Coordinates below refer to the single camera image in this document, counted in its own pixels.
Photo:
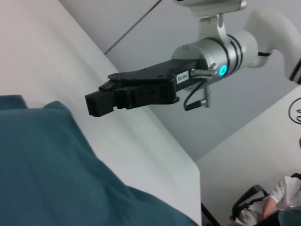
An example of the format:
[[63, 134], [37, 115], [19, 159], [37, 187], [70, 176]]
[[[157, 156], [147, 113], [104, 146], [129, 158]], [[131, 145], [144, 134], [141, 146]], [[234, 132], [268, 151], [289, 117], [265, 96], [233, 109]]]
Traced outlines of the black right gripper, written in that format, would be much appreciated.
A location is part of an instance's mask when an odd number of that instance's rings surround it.
[[91, 116], [102, 117], [117, 109], [134, 109], [148, 105], [177, 103], [180, 91], [201, 79], [185, 78], [192, 69], [207, 69], [201, 59], [173, 59], [141, 70], [114, 73], [98, 91], [85, 95]]

